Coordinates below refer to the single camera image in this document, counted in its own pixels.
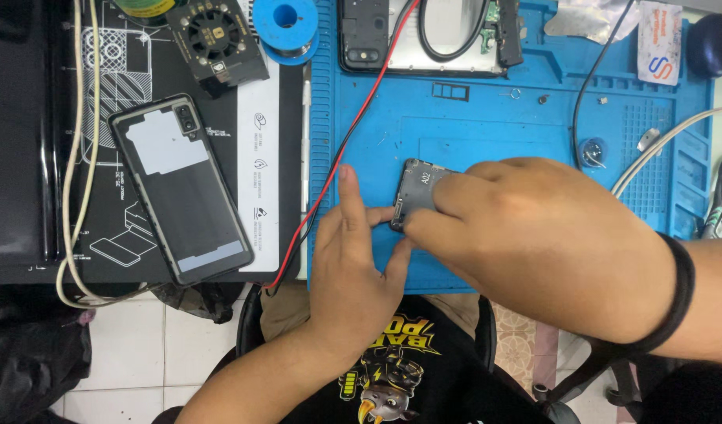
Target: bird cartoon character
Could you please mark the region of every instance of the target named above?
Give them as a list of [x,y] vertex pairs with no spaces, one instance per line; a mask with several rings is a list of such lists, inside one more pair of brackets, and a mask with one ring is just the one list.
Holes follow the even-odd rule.
[[421,382],[421,365],[403,358],[400,345],[369,348],[361,356],[360,365],[351,368],[340,377],[340,397],[351,400],[356,397],[356,387],[361,391],[359,424],[403,419],[410,421],[418,412],[409,410],[416,386]]

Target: tiled floor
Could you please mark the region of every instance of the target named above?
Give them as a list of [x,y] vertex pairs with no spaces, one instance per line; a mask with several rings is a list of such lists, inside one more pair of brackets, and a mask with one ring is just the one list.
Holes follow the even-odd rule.
[[[243,296],[234,305],[236,317]],[[553,388],[589,355],[577,336],[494,305],[498,348],[495,362],[526,391]],[[92,373],[53,410],[80,424],[151,422],[165,409],[185,404],[236,342],[237,318],[217,325],[177,311],[145,294],[99,309],[91,324]],[[605,400],[611,372],[572,400],[583,424],[625,422]]]
[[91,324],[92,370],[52,409],[79,424],[149,423],[183,405],[233,348],[235,318],[222,325],[183,313],[152,294],[97,311]]
[[[495,363],[516,379],[531,394],[533,384],[550,389],[577,370],[589,357],[589,342],[567,331],[535,322],[493,303],[498,329]],[[632,422],[624,408],[611,405],[605,398],[607,388],[617,388],[608,370],[580,396],[568,402],[582,424]]]

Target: white floor tile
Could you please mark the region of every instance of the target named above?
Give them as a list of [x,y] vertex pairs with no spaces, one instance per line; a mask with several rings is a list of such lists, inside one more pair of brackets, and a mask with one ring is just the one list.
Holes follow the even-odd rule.
[[52,412],[56,413],[57,415],[63,417],[64,411],[65,411],[65,397],[61,397],[58,399],[54,404],[52,404],[49,409],[52,410]]
[[[558,370],[555,381],[559,384],[573,370]],[[618,407],[610,404],[605,398],[607,388],[616,389],[618,384],[612,370],[607,370],[592,382],[577,398],[568,402],[568,406],[576,413],[583,424],[616,424]]]
[[240,292],[240,295],[238,295],[238,300],[244,300],[246,298],[246,295],[249,294],[251,291],[251,287],[253,287],[253,283],[246,283],[243,285],[243,290]]
[[[139,286],[139,288],[144,288],[144,287],[146,287],[146,284]],[[134,297],[133,300],[159,300],[159,299],[157,299],[157,297],[153,293],[151,293],[151,291],[145,291],[144,293],[139,294],[138,296]]]
[[128,300],[99,309],[91,323],[91,375],[75,390],[163,386],[163,307]]
[[162,390],[69,391],[64,417],[78,424],[148,424],[162,412]]
[[199,389],[201,389],[201,386],[166,387],[164,409],[185,406]]
[[243,300],[233,304],[233,319],[223,324],[165,307],[165,386],[203,384],[230,349],[238,332]]
[[563,330],[558,333],[558,370],[578,369],[581,364],[583,364],[583,361],[586,361],[586,358],[589,358],[589,354],[591,354],[591,352],[591,345],[581,337]]

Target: hand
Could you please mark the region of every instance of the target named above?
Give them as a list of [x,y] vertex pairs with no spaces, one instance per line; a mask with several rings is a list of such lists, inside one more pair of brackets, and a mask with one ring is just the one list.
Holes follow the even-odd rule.
[[442,178],[432,196],[439,212],[410,214],[406,236],[517,313],[634,342],[669,310],[667,244],[573,168],[538,158],[482,162]]
[[343,349],[352,364],[385,329],[403,298],[412,243],[401,240],[385,272],[377,271],[371,228],[392,219],[395,210],[366,209],[354,169],[343,164],[338,173],[340,204],[319,221],[314,246],[308,324]]

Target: red and black power cable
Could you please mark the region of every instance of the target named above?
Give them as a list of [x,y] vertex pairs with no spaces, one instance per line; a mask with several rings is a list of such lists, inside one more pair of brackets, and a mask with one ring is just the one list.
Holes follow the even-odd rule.
[[[382,65],[382,70],[379,72],[379,75],[377,75],[377,79],[372,86],[372,90],[368,93],[368,96],[366,96],[366,100],[361,105],[361,109],[359,110],[358,114],[356,114],[356,118],[354,118],[353,122],[350,124],[350,128],[348,129],[347,134],[345,134],[343,142],[340,143],[340,146],[337,148],[337,153],[335,154],[335,158],[332,159],[332,166],[330,167],[329,174],[327,174],[327,179],[325,179],[324,181],[322,191],[319,193],[319,197],[309,209],[306,217],[301,221],[301,224],[295,230],[293,238],[290,240],[290,245],[288,246],[288,254],[285,255],[285,258],[282,260],[280,271],[277,273],[274,281],[272,281],[271,284],[264,286],[265,289],[274,288],[274,292],[272,294],[269,294],[269,292],[267,292],[268,296],[274,296],[277,293],[277,290],[280,287],[280,283],[282,282],[282,276],[285,275],[285,271],[288,266],[290,266],[293,258],[301,250],[301,244],[304,242],[304,240],[306,240],[306,237],[311,232],[311,228],[313,227],[314,221],[316,220],[318,215],[319,204],[322,202],[322,197],[324,197],[324,195],[327,193],[329,185],[330,183],[332,183],[332,179],[335,178],[335,172],[337,172],[337,166],[340,164],[340,160],[343,158],[343,152],[345,151],[345,146],[348,143],[348,139],[358,126],[361,118],[363,118],[364,114],[368,110],[369,105],[372,104],[372,99],[374,98],[377,89],[379,88],[379,82],[382,80],[382,77],[385,76],[385,72],[387,71],[387,64],[390,63],[390,57],[392,57],[393,55],[393,50],[395,49],[395,44],[397,44],[398,42],[398,37],[400,37],[400,33],[403,31],[405,22],[408,20],[411,12],[418,5],[419,1],[420,0],[409,0],[408,3],[406,3],[406,5],[404,6],[403,11],[399,15],[398,20],[395,23],[395,28],[393,30],[393,41],[392,43],[390,43],[390,49],[387,51],[387,57],[385,58],[385,63]],[[308,227],[306,228],[305,234],[303,234],[303,236],[301,236],[299,240],[301,229],[304,227],[304,225],[306,225],[306,222],[309,222]]]

